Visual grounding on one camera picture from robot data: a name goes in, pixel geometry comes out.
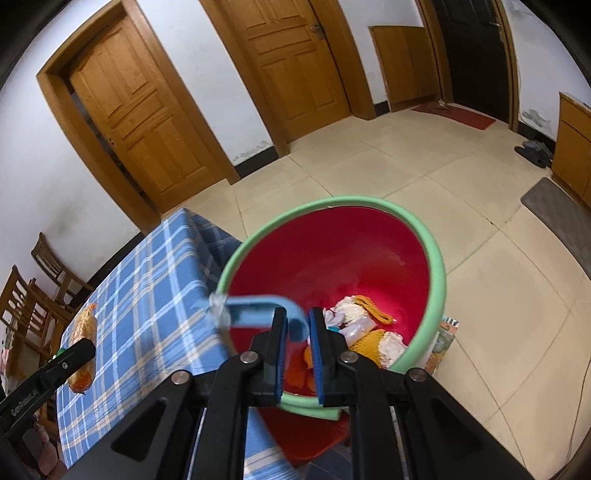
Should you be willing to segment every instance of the tablecloth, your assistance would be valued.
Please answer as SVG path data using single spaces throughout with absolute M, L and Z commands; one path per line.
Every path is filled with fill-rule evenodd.
M 86 395 L 57 392 L 58 423 L 69 467 L 131 408 L 178 369 L 200 374 L 228 353 L 205 308 L 240 242 L 206 219 L 178 210 L 105 279 L 97 303 L 96 378 Z M 72 325 L 62 346 L 69 346 Z M 255 409 L 249 413 L 244 478 L 296 479 Z

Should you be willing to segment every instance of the red doormat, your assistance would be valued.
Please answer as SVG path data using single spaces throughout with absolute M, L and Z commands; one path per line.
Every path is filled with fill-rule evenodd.
M 439 108 L 437 103 L 432 102 L 419 105 L 413 108 L 413 110 L 415 112 L 433 113 L 434 115 L 440 115 L 446 118 L 451 118 L 456 122 L 468 125 L 469 127 L 477 128 L 478 130 L 485 130 L 493 123 L 495 123 L 494 118 L 490 118 L 488 116 L 481 115 L 476 112 L 471 112 L 470 110 L 465 110 L 463 108 L 459 108 L 453 105 L 448 105 L 447 109 L 443 109 Z

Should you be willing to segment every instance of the red object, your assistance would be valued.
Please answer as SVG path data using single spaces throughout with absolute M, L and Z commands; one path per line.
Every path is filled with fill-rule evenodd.
M 282 295 L 306 311 L 332 307 L 345 296 L 366 295 L 398 320 L 393 329 L 408 344 L 423 319 L 428 287 L 423 247 L 404 222 L 380 210 L 340 206 L 306 213 L 270 232 L 238 267 L 229 294 Z M 259 331 L 233 327 L 230 335 L 242 352 Z M 292 361 L 306 367 L 305 347 L 305 342 L 288 343 L 286 369 Z M 284 389 L 313 395 L 307 386 L 288 382 Z M 261 409 L 261 413 L 295 465 L 316 458 L 348 435 L 343 420 L 274 409 Z
M 460 122 L 461 124 L 467 125 L 469 127 L 477 128 L 478 130 L 485 130 L 496 122 L 494 118 L 481 115 L 470 110 L 459 108 L 453 105 L 449 105 L 448 107 L 449 110 L 438 108 L 436 103 L 425 103 L 413 108 L 413 110 L 415 112 L 432 113 L 433 115 L 451 118 L 456 122 Z
M 293 466 L 301 466 L 349 438 L 349 416 L 337 421 L 295 415 L 279 408 L 259 408 L 267 428 Z

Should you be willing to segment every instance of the green rim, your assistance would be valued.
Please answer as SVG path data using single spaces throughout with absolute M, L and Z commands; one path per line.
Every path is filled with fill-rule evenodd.
M 250 252 L 250 250 L 252 250 L 262 238 L 267 236 L 273 230 L 306 213 L 338 206 L 363 206 L 389 213 L 399 220 L 402 220 L 415 233 L 423 246 L 425 257 L 427 258 L 429 265 L 430 277 L 429 294 L 427 297 L 425 313 L 417 332 L 408 345 L 408 348 L 390 367 L 390 370 L 392 371 L 405 373 L 408 369 L 417 366 L 417 364 L 423 359 L 437 333 L 446 299 L 446 274 L 441 252 L 439 251 L 439 247 L 437 246 L 437 242 L 433 238 L 433 235 L 421 220 L 400 205 L 370 197 L 343 196 L 317 200 L 279 215 L 279 217 L 261 227 L 234 252 L 226 264 L 226 267 L 223 269 L 222 276 L 217 285 L 217 291 L 219 293 L 226 293 L 228 291 L 234 273 L 238 270 L 242 260 L 244 260 L 248 252 Z M 288 392 L 283 393 L 281 404 L 314 410 L 322 408 L 316 397 L 303 397 Z

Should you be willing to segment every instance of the door handle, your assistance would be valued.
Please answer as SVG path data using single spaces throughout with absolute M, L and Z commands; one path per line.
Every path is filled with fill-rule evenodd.
M 310 31 L 314 32 L 318 36 L 319 40 L 324 40 L 326 38 L 324 28 L 318 22 L 310 26 Z

